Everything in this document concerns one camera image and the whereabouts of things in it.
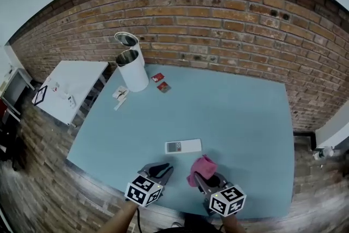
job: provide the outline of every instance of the light blue table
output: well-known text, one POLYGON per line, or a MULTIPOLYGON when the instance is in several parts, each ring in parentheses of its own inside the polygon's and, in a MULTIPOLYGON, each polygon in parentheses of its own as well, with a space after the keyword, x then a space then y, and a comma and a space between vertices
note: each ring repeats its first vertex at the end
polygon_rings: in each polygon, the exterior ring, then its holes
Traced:
POLYGON ((291 114, 281 83, 209 70, 148 65, 172 89, 150 80, 114 111, 112 97, 124 81, 109 79, 84 121, 68 159, 96 179, 125 191, 145 164, 171 160, 174 173, 156 203, 206 214, 203 195, 186 177, 201 153, 166 156, 167 141, 201 138, 202 154, 247 194, 238 218, 282 217, 292 199, 294 148, 291 114))

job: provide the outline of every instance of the brick wall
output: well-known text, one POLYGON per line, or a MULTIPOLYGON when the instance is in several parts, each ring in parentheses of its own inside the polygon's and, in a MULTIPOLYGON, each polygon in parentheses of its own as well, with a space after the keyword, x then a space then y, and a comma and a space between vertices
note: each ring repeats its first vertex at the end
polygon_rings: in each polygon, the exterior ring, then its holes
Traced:
POLYGON ((108 61, 136 34, 147 63, 286 85, 295 130, 314 130, 349 96, 348 11, 333 0, 55 0, 11 38, 44 81, 61 60, 108 61))

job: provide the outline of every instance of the dark wood flooring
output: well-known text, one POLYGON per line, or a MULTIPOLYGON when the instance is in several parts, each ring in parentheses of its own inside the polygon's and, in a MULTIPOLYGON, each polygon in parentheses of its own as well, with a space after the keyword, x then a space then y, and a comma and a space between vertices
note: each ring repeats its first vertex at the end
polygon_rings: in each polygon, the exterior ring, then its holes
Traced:
MULTIPOLYGON (((33 93, 23 99, 19 134, 27 148, 26 168, 15 172, 0 162, 0 204, 13 230, 20 232, 93 232, 123 203, 119 191, 84 174, 66 161, 76 131, 34 107, 33 93)), ((290 214, 282 219, 245 220, 247 232, 349 232, 349 182, 341 157, 317 162, 304 139, 296 139, 295 178, 290 214)), ((141 209, 142 231, 155 232, 182 221, 158 206, 141 209)), ((138 232, 136 217, 129 232, 138 232)))

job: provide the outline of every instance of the shoe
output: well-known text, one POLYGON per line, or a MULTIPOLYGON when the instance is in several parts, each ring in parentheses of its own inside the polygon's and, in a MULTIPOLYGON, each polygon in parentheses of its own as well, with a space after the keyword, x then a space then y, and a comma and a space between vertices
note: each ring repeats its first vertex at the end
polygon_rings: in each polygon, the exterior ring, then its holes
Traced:
POLYGON ((172 223, 171 228, 176 228, 176 227, 183 227, 183 225, 180 224, 179 222, 172 223))

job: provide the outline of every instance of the pink cloth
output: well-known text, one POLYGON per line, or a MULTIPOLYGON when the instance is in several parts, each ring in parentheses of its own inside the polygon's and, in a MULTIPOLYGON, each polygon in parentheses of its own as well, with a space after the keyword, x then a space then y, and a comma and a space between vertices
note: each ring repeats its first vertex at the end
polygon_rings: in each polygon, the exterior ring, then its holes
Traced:
POLYGON ((205 179, 209 179, 217 170, 217 164, 210 160, 205 154, 198 158, 190 169, 190 175, 186 178, 191 187, 197 187, 194 172, 198 172, 205 179))

